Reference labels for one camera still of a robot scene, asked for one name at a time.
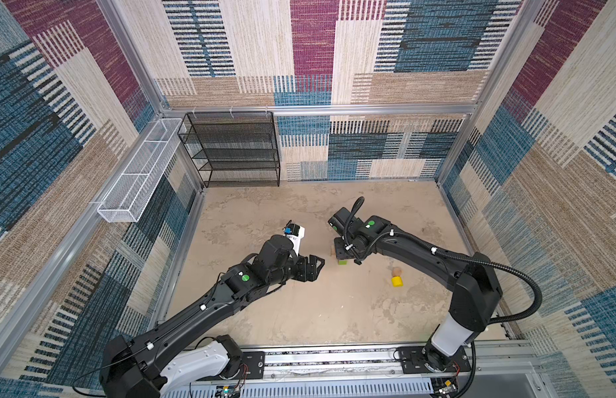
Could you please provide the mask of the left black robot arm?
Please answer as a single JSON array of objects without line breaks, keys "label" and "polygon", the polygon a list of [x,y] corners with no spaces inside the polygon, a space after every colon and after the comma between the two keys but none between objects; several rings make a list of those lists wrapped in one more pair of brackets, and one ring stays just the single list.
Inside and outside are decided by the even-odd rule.
[{"label": "left black robot arm", "polygon": [[192,342],[269,295],[272,285],[316,281],[324,265],[320,257],[297,254],[288,237],[273,235],[258,253],[219,275],[207,293],[172,318],[129,340],[110,340],[99,376],[105,396],[160,396],[170,382],[164,371]]}]

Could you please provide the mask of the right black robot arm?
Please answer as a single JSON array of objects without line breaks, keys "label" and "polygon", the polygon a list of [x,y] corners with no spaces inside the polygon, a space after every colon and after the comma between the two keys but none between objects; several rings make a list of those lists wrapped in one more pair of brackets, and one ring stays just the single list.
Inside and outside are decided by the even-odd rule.
[{"label": "right black robot arm", "polygon": [[403,231],[382,217],[362,221],[342,207],[329,225],[339,260],[361,262],[372,254],[399,260],[452,292],[448,315],[428,339],[422,358],[431,371],[445,371],[461,346],[485,331],[503,290],[482,254],[465,256]]}]

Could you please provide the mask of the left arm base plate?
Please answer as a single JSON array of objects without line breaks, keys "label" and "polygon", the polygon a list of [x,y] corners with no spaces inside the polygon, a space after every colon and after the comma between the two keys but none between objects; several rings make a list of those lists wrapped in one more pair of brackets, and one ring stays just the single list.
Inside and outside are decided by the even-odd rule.
[{"label": "left arm base plate", "polygon": [[261,380],[264,376],[266,353],[264,351],[244,351],[239,359],[231,359],[227,367],[217,376],[206,376],[198,381],[237,381],[246,378]]}]

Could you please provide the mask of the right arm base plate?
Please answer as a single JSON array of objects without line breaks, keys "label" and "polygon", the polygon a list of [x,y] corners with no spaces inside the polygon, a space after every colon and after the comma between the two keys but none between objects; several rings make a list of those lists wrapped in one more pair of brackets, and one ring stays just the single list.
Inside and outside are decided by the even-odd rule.
[{"label": "right arm base plate", "polygon": [[470,356],[459,347],[453,356],[446,356],[427,345],[402,346],[392,357],[401,365],[404,374],[444,373],[456,374],[471,371]]}]

